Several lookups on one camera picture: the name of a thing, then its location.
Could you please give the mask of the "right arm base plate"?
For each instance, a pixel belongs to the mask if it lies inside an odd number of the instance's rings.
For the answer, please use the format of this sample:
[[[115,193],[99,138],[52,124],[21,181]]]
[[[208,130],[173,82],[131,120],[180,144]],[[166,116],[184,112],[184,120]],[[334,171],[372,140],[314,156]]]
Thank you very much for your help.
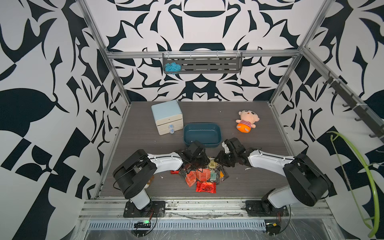
[[[284,217],[290,214],[286,206],[275,208],[267,200],[248,200],[245,201],[245,204],[245,210],[249,217]]]

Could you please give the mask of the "teal plastic storage box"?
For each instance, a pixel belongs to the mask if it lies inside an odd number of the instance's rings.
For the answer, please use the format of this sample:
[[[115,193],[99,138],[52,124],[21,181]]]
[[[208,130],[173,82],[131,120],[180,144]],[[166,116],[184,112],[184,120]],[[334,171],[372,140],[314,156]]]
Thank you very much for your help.
[[[184,142],[187,146],[198,141],[206,148],[216,148],[222,142],[220,127],[215,123],[190,123],[184,127]]]

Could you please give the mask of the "red square tea bag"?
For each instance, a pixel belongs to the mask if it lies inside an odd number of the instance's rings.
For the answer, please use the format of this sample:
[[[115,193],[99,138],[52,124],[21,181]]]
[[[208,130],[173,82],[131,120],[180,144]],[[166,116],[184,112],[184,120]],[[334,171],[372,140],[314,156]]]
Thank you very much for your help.
[[[200,182],[208,182],[211,178],[210,169],[197,169],[196,178]]]

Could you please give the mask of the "orange label black tea bag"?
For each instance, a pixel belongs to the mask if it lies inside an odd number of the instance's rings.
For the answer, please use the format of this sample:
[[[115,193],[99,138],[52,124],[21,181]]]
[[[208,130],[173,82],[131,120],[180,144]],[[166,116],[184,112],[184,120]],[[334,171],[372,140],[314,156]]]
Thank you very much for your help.
[[[217,170],[219,171],[220,182],[223,182],[229,178],[229,175],[223,166],[218,166]]]

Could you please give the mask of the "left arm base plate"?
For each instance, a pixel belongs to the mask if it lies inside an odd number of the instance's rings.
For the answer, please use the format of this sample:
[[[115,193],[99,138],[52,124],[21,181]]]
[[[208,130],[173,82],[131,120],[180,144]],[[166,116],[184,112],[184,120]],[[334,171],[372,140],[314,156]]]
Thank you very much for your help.
[[[124,218],[149,218],[163,217],[165,214],[166,202],[165,201],[151,201],[142,210],[139,210],[133,202],[128,201],[124,209]]]

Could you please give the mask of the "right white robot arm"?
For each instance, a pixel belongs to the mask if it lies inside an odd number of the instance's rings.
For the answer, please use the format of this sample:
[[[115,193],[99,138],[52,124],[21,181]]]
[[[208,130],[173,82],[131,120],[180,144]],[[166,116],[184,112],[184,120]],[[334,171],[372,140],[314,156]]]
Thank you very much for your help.
[[[225,140],[222,147],[224,150],[215,158],[215,162],[220,165],[234,167],[238,163],[268,170],[287,179],[287,186],[273,189],[263,196],[262,206],[265,211],[295,203],[313,207],[325,198],[324,194],[330,192],[332,182],[305,154],[281,156],[256,148],[246,149],[237,138]]]

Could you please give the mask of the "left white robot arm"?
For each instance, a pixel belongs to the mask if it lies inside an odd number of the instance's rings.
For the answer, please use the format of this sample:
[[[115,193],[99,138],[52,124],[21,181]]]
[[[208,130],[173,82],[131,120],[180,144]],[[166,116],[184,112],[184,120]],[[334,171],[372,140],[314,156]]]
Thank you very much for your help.
[[[151,207],[145,186],[154,175],[179,170],[199,171],[209,162],[205,147],[198,141],[169,154],[148,154],[139,149],[114,170],[113,188],[143,212]]]

